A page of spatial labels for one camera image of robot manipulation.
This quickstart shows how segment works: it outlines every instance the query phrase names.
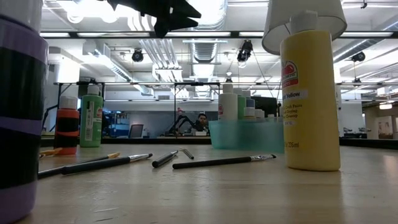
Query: ceiling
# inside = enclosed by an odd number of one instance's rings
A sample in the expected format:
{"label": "ceiling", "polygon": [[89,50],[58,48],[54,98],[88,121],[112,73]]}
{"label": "ceiling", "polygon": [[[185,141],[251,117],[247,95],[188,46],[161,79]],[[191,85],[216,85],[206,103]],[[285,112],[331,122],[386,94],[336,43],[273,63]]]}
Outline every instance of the ceiling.
{"label": "ceiling", "polygon": [[[204,5],[212,4],[214,0],[200,0]],[[99,17],[85,17],[81,22],[73,24],[68,20],[68,14],[65,7],[71,4],[71,1],[46,1],[42,10],[42,31],[43,32],[109,32],[109,31],[131,31],[127,24],[127,18],[119,13],[120,18],[116,22],[106,23]],[[268,1],[250,1],[250,0],[229,0],[228,9],[223,30],[228,31],[262,31],[264,30],[267,16]],[[368,1],[369,6],[366,9],[360,9],[362,1],[347,0],[344,1],[343,9],[348,22],[347,30],[360,31],[380,31],[385,27],[388,21],[398,22],[398,0],[373,0]],[[210,81],[219,80],[223,82],[227,77],[226,72],[232,73],[234,82],[263,82],[264,78],[268,82],[280,81],[280,63],[279,56],[267,53],[261,45],[261,39],[252,39],[254,52],[249,58],[246,67],[238,68],[236,52],[242,46],[243,39],[225,39],[227,43],[220,44],[217,51],[217,65],[215,65],[213,77]],[[333,51],[352,46],[362,40],[358,39],[337,39],[333,42]],[[60,47],[66,50],[74,57],[82,61],[82,65],[91,70],[89,76],[94,76],[97,80],[114,81],[115,74],[104,65],[87,61],[87,55],[83,54],[82,45],[84,39],[57,39],[49,40],[50,46]],[[152,61],[144,53],[144,60],[139,63],[133,63],[131,56],[134,49],[142,48],[139,39],[98,39],[98,45],[106,44],[111,49],[111,58],[117,61],[125,70],[131,73],[135,80],[142,82],[154,82],[152,73]],[[174,51],[177,56],[178,64],[182,68],[182,77],[189,79],[194,76],[192,72],[192,60],[188,44],[183,43],[183,39],[172,40]],[[335,69],[341,72],[341,81],[353,81],[355,76],[369,74],[382,70],[384,67],[398,62],[398,40],[386,39],[363,50],[366,54],[366,60],[356,64],[343,60],[335,64]],[[398,82],[398,67],[390,69],[368,78],[366,82],[381,82],[389,79],[387,82]],[[377,86],[367,86],[361,91],[375,90]]]}

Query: white lamp shade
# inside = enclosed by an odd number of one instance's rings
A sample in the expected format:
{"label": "white lamp shade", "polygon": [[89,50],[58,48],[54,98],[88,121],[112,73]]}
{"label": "white lamp shade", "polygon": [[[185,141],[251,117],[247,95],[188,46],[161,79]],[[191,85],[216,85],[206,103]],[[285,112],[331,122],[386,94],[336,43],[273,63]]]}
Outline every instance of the white lamp shade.
{"label": "white lamp shade", "polygon": [[340,0],[270,0],[262,39],[267,52],[280,55],[280,43],[290,36],[292,30],[290,17],[302,11],[317,12],[317,30],[328,30],[332,40],[347,28]]}

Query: black fabric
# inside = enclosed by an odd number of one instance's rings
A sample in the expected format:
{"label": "black fabric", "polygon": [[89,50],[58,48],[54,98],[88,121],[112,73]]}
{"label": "black fabric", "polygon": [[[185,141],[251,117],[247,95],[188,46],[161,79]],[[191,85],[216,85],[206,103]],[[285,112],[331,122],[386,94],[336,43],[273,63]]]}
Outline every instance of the black fabric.
{"label": "black fabric", "polygon": [[79,129],[79,118],[58,118],[56,132],[74,132]]}
{"label": "black fabric", "polygon": [[78,143],[78,137],[63,136],[56,134],[54,139],[54,148],[58,147],[76,147]]}
{"label": "black fabric", "polygon": [[46,65],[0,47],[0,116],[41,120]]}
{"label": "black fabric", "polygon": [[40,136],[0,128],[0,189],[37,179]]}

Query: yellow paint bottle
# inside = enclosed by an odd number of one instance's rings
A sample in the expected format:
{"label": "yellow paint bottle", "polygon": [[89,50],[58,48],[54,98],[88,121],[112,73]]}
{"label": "yellow paint bottle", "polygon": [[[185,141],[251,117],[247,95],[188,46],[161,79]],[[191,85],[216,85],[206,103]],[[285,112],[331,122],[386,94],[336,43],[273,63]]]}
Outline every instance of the yellow paint bottle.
{"label": "yellow paint bottle", "polygon": [[340,168],[331,36],[305,30],[280,45],[287,166]]}

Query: cylindrical container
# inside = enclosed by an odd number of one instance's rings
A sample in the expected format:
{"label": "cylindrical container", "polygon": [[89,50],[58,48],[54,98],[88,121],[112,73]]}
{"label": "cylindrical container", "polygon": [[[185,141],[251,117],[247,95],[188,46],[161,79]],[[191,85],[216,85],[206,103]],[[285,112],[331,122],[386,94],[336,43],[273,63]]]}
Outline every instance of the cylindrical container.
{"label": "cylindrical container", "polygon": [[223,85],[223,93],[218,96],[219,120],[236,121],[238,119],[238,97],[232,91],[232,84]]}
{"label": "cylindrical container", "polygon": [[250,90],[243,90],[242,94],[243,97],[246,97],[246,107],[256,107],[256,102],[253,99],[251,99]]}
{"label": "cylindrical container", "polygon": [[99,147],[102,135],[103,99],[98,86],[88,86],[81,101],[80,147]]}
{"label": "cylindrical container", "polygon": [[256,109],[254,108],[244,108],[244,119],[251,119],[255,120],[256,119]]}
{"label": "cylindrical container", "polygon": [[246,107],[246,97],[242,96],[242,88],[234,88],[234,93],[238,96],[238,119],[244,119],[244,108]]}
{"label": "cylindrical container", "polygon": [[54,139],[54,149],[62,148],[58,155],[76,154],[79,136],[79,116],[77,98],[61,96],[60,108],[57,111],[57,122],[55,123]]}
{"label": "cylindrical container", "polygon": [[334,171],[340,168],[331,37],[308,30],[280,45],[287,166]]}
{"label": "cylindrical container", "polygon": [[264,120],[265,118],[265,112],[262,109],[256,109],[256,118],[259,121]]}
{"label": "cylindrical container", "polygon": [[40,32],[43,0],[0,0],[0,16],[13,18],[17,23]]}
{"label": "cylindrical container", "polygon": [[47,51],[36,31],[0,16],[0,223],[21,219],[35,203]]}

